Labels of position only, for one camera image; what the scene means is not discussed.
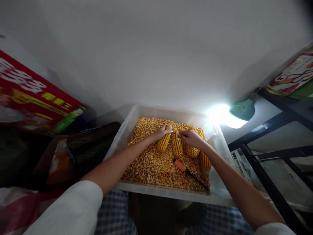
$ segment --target metal frame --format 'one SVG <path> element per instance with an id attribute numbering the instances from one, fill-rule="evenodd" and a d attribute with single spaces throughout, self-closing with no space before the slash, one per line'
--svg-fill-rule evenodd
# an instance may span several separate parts
<path id="1" fill-rule="evenodd" d="M 267 175 L 250 148 L 246 144 L 241 144 L 240 148 L 290 229 L 293 230 L 296 234 L 308 234 L 308 231 L 304 225 L 301 223 L 282 194 L 276 188 L 271 178 Z"/>
<path id="2" fill-rule="evenodd" d="M 287 125 L 292 121 L 296 121 L 309 130 L 313 131 L 313 122 L 309 119 L 305 118 L 303 115 L 297 113 L 284 103 L 280 102 L 280 99 L 276 99 L 275 96 L 272 96 L 264 89 L 261 89 L 258 92 L 263 98 L 267 101 L 275 105 L 282 112 L 266 121 L 262 125 L 250 131 L 248 134 L 242 136 L 236 141 L 230 143 L 228 148 L 230 151 L 234 151 L 238 148 L 241 148 L 243 154 L 246 156 L 249 161 L 251 167 L 256 173 L 257 177 L 261 181 L 263 187 L 266 189 L 268 195 L 274 202 L 281 216 L 284 218 L 288 226 L 296 233 L 296 234 L 308 234 L 308 231 L 295 215 L 291 207 L 288 205 L 282 194 L 276 188 L 270 177 L 267 175 L 263 167 L 261 166 L 259 160 L 263 161 L 271 161 L 276 159 L 282 159 L 286 162 L 286 164 L 300 177 L 301 180 L 311 189 L 313 190 L 313 182 L 308 178 L 308 176 L 312 176 L 313 172 L 302 172 L 291 160 L 291 157 L 306 157 L 313 155 L 313 146 L 306 146 L 301 148 L 287 149 L 270 153 L 263 153 L 257 155 L 259 160 L 256 158 L 256 155 L 252 153 L 250 148 L 248 147 L 248 143 L 277 130 L 280 127 Z"/>

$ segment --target green lamp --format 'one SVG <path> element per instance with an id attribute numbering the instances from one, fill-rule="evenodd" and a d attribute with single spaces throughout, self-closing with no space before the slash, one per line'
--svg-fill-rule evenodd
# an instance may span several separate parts
<path id="1" fill-rule="evenodd" d="M 230 106 L 228 112 L 231 115 L 228 115 L 225 124 L 232 128 L 242 127 L 253 117 L 255 113 L 254 104 L 254 100 L 247 99 Z"/>
<path id="2" fill-rule="evenodd" d="M 227 105 L 215 106 L 209 111 L 209 115 L 220 124 L 225 124 L 231 128 L 242 127 L 255 113 L 255 101 L 250 99 L 250 97 L 253 95 L 258 96 L 259 89 L 243 102 L 235 103 L 230 107 Z"/>

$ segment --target white plastic tray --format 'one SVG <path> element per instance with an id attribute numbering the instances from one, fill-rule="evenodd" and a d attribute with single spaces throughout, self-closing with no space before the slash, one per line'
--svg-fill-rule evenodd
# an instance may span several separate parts
<path id="1" fill-rule="evenodd" d="M 206 140 L 212 138 L 218 153 L 227 160 L 233 168 L 235 164 L 227 147 L 226 141 L 218 124 L 214 124 L 205 114 L 188 111 L 176 111 L 159 106 L 136 104 L 133 106 L 125 121 L 117 132 L 113 143 L 104 160 L 128 147 L 128 142 L 133 133 L 139 117 L 163 118 L 174 122 L 186 123 L 196 127 L 202 127 Z M 212 167 L 210 171 L 211 194 L 191 190 L 182 190 L 164 186 L 141 184 L 132 181 L 121 180 L 116 189 L 130 192 L 170 197 L 188 201 L 196 201 L 208 204 L 234 206 L 231 196 L 223 184 L 221 178 Z"/>

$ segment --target red box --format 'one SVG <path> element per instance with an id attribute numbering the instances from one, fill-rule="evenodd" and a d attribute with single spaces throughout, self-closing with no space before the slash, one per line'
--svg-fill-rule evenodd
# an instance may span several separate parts
<path id="1" fill-rule="evenodd" d="M 0 50 L 0 122 L 45 134 L 78 107 L 86 109 Z"/>

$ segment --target orange handle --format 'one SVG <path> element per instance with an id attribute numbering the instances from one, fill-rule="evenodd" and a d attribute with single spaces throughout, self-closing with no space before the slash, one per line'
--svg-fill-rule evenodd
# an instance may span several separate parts
<path id="1" fill-rule="evenodd" d="M 174 158 L 173 163 L 175 166 L 177 166 L 178 169 L 181 169 L 182 171 L 186 170 L 185 165 L 178 161 L 176 158 Z"/>

